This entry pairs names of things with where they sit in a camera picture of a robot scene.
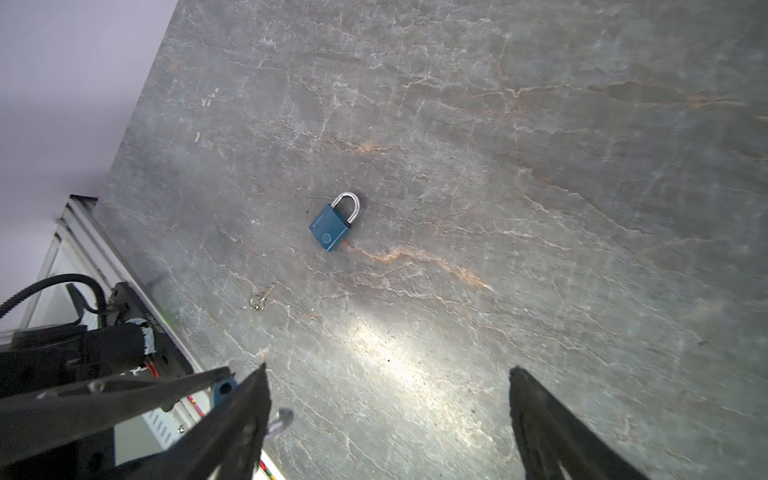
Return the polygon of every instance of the padlock shackle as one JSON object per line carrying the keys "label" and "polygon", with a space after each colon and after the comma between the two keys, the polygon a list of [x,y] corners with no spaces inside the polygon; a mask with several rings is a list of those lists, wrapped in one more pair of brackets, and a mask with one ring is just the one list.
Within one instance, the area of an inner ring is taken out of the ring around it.
{"label": "padlock shackle", "polygon": [[357,197],[357,195],[353,194],[352,192],[342,192],[338,197],[336,197],[333,203],[331,203],[331,208],[336,208],[336,205],[338,205],[341,199],[344,197],[349,197],[355,202],[355,210],[352,212],[352,215],[349,215],[349,218],[346,219],[346,222],[351,225],[352,222],[355,221],[355,218],[357,218],[357,214],[360,213],[360,199]]}

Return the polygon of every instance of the padlock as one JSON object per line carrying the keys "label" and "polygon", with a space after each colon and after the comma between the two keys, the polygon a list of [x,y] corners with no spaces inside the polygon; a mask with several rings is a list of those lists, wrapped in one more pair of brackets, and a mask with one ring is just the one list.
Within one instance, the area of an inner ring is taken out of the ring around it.
{"label": "padlock", "polygon": [[[336,205],[344,197],[349,197],[355,202],[355,210],[346,220],[336,210]],[[344,192],[336,197],[331,204],[327,204],[323,208],[320,215],[310,224],[310,231],[324,249],[333,252],[339,246],[339,242],[349,233],[349,229],[352,228],[352,222],[359,212],[360,199],[352,192]]]}

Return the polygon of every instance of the gray marble surface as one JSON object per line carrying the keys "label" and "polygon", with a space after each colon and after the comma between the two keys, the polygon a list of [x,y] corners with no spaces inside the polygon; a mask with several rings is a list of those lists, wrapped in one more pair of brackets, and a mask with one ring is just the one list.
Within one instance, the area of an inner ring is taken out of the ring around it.
{"label": "gray marble surface", "polygon": [[180,0],[96,215],[267,362],[288,478],[523,478],[518,364],[652,478],[763,478],[760,3]]}

